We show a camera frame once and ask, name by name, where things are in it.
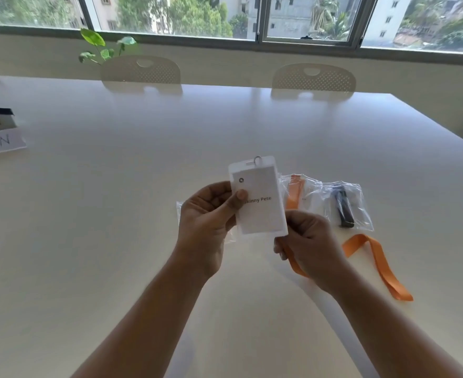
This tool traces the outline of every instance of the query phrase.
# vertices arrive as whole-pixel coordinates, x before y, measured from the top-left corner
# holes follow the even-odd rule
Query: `white table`
[[[462,139],[387,94],[160,91],[0,77],[28,144],[0,154],[0,378],[68,377],[167,259],[176,200],[255,155],[360,183],[415,298],[395,305],[463,363]],[[270,247],[226,247],[167,376],[375,376],[336,303]],[[365,251],[350,260],[394,301]]]

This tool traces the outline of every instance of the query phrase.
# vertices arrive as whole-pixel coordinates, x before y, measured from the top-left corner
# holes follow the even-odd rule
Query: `leaf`
[[[110,59],[112,57],[111,54],[114,55],[114,50],[113,49],[104,49],[104,50],[100,51],[100,55],[102,56],[104,61]]]
[[[79,54],[79,62],[83,63],[85,59],[90,59],[92,57],[95,57],[95,54],[93,54],[92,52],[82,52],[81,54]]]
[[[133,37],[130,37],[130,36],[123,37],[118,41],[118,44],[120,44],[121,47],[123,47],[123,48],[124,48],[123,45],[134,45],[136,43],[137,43],[137,41],[135,41],[135,39]]]
[[[105,41],[96,31],[81,28],[81,36],[92,45],[105,46]]]

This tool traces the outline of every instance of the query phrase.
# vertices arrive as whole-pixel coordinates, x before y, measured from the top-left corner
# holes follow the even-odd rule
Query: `chair backrest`
[[[356,79],[352,73],[341,67],[293,63],[277,70],[273,76],[272,88],[354,92]]]
[[[179,66],[163,57],[125,55],[107,60],[100,67],[102,81],[180,84]]]

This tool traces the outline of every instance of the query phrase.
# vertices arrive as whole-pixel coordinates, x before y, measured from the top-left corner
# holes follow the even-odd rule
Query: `window pane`
[[[362,46],[463,52],[463,0],[378,0]]]
[[[68,29],[85,26],[77,0],[0,0],[0,25]]]
[[[254,40],[260,0],[93,0],[104,31]]]
[[[268,37],[347,41],[360,2],[272,0]]]

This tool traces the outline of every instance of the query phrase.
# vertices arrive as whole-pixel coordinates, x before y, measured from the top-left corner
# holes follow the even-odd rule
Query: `orange strap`
[[[291,182],[289,183],[289,196],[287,197],[286,209],[298,209],[299,199],[301,192],[303,191],[305,181],[301,178],[301,175],[291,175]],[[392,297],[401,301],[413,301],[413,297],[408,290],[398,281],[394,273],[392,273],[389,264],[387,263],[384,250],[381,244],[374,238],[364,235],[362,233],[352,236],[350,239],[345,241],[342,245],[342,249],[347,257],[352,256],[360,247],[362,247],[367,241],[373,253],[375,259],[376,269],[378,270],[382,281],[387,286]],[[285,241],[280,240],[284,253],[291,264],[291,268],[294,272],[308,277],[306,273],[300,268],[296,259],[294,258],[293,251],[287,246]]]

